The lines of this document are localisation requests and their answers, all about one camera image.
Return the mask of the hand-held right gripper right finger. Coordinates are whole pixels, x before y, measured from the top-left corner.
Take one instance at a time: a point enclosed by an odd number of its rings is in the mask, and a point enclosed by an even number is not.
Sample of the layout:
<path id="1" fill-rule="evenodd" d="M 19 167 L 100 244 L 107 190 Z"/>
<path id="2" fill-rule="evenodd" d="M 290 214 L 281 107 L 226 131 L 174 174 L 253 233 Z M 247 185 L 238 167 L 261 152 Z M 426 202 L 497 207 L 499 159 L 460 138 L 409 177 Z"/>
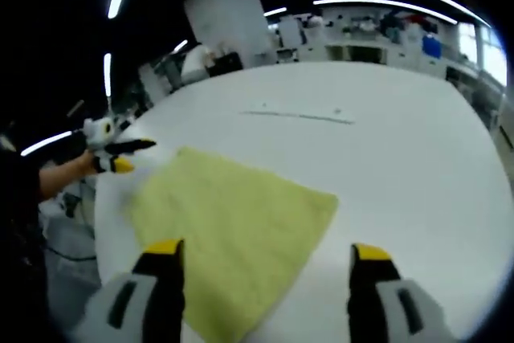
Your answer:
<path id="1" fill-rule="evenodd" d="M 456 341 L 439 303 L 380 247 L 351 246 L 347 313 L 351 342 Z"/>

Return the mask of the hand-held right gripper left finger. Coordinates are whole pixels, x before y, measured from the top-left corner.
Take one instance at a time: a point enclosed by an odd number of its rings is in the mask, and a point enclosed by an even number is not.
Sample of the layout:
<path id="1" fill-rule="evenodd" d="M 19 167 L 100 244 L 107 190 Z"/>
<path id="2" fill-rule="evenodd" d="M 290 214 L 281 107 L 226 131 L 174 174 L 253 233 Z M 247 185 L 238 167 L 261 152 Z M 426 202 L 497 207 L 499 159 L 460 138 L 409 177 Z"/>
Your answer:
<path id="1" fill-rule="evenodd" d="M 73 342 L 179 342 L 185 309 L 184 239 L 151 245 L 130 272 L 88 301 Z"/>

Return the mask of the person's left hand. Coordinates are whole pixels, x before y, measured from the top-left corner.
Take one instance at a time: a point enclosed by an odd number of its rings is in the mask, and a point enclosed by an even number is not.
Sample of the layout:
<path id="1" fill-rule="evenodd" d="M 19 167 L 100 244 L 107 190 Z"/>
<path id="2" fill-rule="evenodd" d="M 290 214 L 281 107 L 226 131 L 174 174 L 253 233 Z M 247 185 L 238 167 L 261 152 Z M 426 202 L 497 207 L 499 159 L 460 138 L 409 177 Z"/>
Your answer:
<path id="1" fill-rule="evenodd" d="M 76 158 L 78 174 L 81 178 L 97 174 L 95 159 L 95 155 L 88 149 Z"/>

